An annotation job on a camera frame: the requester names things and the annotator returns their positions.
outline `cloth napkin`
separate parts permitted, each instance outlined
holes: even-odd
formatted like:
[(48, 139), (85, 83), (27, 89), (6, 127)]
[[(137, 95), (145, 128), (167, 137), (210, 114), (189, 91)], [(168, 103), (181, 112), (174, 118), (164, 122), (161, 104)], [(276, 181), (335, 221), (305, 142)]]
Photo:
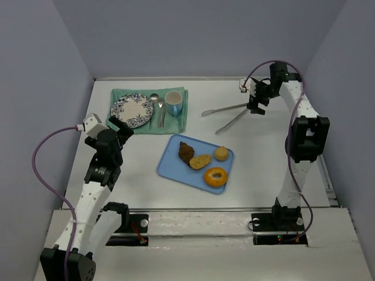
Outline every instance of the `cloth napkin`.
[(183, 106), (180, 114), (178, 116), (172, 116), (168, 112), (165, 113), (164, 118), (164, 129), (158, 128), (158, 119), (159, 114), (161, 113), (161, 108), (159, 108), (159, 104), (154, 104), (154, 113), (152, 115), (152, 123), (151, 128), (149, 127), (149, 122), (145, 125), (135, 128), (134, 134), (150, 134), (150, 135), (168, 135), (168, 134), (175, 134), (175, 133), (182, 133), (186, 128), (186, 119), (188, 116), (188, 91), (184, 87), (179, 88), (168, 88), (168, 89), (159, 89), (159, 90), (129, 90), (129, 89), (113, 89), (112, 90), (112, 100), (110, 111), (108, 113), (107, 118), (107, 126), (117, 131), (117, 127), (114, 126), (111, 122), (108, 121), (109, 117), (111, 116), (111, 107), (112, 105), (121, 97), (133, 93), (138, 93), (150, 97), (151, 94), (157, 93), (159, 98), (164, 100), (165, 95), (167, 92), (170, 91), (179, 91), (183, 97)]

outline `white mug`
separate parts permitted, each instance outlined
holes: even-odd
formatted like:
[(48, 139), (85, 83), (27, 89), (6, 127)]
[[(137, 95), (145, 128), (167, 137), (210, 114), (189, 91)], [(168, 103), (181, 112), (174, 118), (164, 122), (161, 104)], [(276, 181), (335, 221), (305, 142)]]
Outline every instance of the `white mug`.
[(167, 92), (165, 95), (166, 110), (173, 116), (179, 115), (182, 110), (183, 96), (178, 91)]

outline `blue floral plate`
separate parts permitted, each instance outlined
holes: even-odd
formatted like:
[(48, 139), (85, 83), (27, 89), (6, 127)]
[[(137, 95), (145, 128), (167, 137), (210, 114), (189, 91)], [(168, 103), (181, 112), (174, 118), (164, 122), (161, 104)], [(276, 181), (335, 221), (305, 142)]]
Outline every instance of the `blue floral plate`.
[(153, 113), (152, 101), (138, 93), (119, 98), (111, 107), (111, 115), (115, 115), (132, 129), (145, 125)]

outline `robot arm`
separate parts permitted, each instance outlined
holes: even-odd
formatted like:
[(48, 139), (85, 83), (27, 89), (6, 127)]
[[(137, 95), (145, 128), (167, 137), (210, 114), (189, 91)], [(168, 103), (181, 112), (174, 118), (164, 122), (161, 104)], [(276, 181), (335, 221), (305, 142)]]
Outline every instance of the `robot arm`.
[[(240, 81), (240, 90), (250, 92), (247, 108), (251, 113), (264, 115), (265, 111), (259, 107), (259, 104), (266, 107), (270, 99), (281, 96), (292, 113), (302, 93), (300, 76), (297, 73), (289, 73), (287, 64), (282, 62), (270, 65), (270, 72), (270, 79), (266, 79), (267, 83), (265, 80), (258, 81), (254, 78), (248, 81), (248, 85), (244, 85), (244, 80)], [(291, 224), (297, 223), (301, 217), (301, 191), (309, 169), (323, 153), (328, 129), (328, 118), (319, 116), (304, 95), (295, 111), (290, 128), (291, 170), (301, 190), (297, 189), (287, 169), (282, 189), (272, 207), (272, 214), (253, 215), (253, 219), (257, 219), (258, 222), (256, 225), (253, 224), (254, 231), (285, 231)], [(299, 230), (304, 230), (303, 225), (299, 225), (301, 227)]]
[[(88, 135), (85, 143), (94, 148), (96, 153), (88, 167), (81, 196), (75, 208), (76, 221), (71, 218), (54, 247), (45, 248), (40, 255), (47, 281), (64, 279), (64, 257), (69, 249), (69, 279), (92, 280), (96, 270), (94, 253), (105, 245), (120, 225), (127, 225), (129, 222), (127, 205), (108, 203), (103, 208), (121, 173), (122, 146), (134, 134), (132, 129), (116, 117), (110, 117), (109, 121), (119, 127), (117, 132), (103, 125), (96, 114), (89, 114), (83, 124), (77, 126), (78, 131), (84, 131)], [(74, 240), (69, 247), (74, 223)]]

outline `white table surface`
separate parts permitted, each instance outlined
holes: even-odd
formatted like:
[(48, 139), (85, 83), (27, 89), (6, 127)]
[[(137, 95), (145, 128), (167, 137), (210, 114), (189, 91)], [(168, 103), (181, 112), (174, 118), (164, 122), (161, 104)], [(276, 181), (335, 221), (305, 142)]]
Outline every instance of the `white table surface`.
[[(159, 89), (185, 87), (189, 90), (187, 127), (183, 134), (233, 150), (234, 162), (226, 190), (214, 195), (160, 177), (156, 167), (170, 135), (134, 135), (125, 144), (121, 175), (108, 201), (126, 203), (131, 209), (167, 208), (258, 208), (274, 204), (287, 169), (284, 142), (289, 112), (282, 98), (275, 98), (266, 115), (247, 114), (228, 131), (214, 132), (244, 108), (212, 114), (208, 109), (228, 107), (248, 101), (238, 89), (238, 80), (222, 81), (96, 81), (87, 113), (95, 112), (105, 121), (113, 88)], [(84, 144), (81, 134), (66, 197), (78, 202), (88, 164), (94, 150)], [(319, 161), (315, 162), (304, 187), (313, 207), (328, 207), (326, 178)]]
[[(314, 209), (309, 246), (254, 246), (246, 212), (149, 213), (149, 247), (105, 247), (94, 281), (371, 281), (346, 209)], [(309, 220), (308, 210), (303, 210)], [(55, 211), (45, 246), (70, 211)], [(45, 281), (39, 265), (35, 281)]]

